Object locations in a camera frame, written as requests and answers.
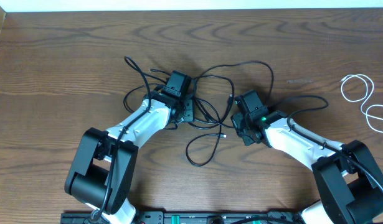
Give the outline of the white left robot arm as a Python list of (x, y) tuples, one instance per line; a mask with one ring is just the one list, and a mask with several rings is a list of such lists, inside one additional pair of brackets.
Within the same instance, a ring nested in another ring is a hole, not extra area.
[(79, 223), (131, 223), (128, 194), (140, 148), (169, 123), (194, 119), (192, 100), (154, 92), (119, 124), (83, 134), (65, 181), (65, 192), (93, 212)]

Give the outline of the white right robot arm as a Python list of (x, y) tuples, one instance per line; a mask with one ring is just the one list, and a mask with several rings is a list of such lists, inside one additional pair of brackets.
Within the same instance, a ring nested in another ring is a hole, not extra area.
[(383, 173), (364, 143), (323, 138), (281, 111), (231, 120), (245, 145), (264, 143), (313, 172), (320, 200), (300, 212), (302, 223), (370, 223), (383, 213)]

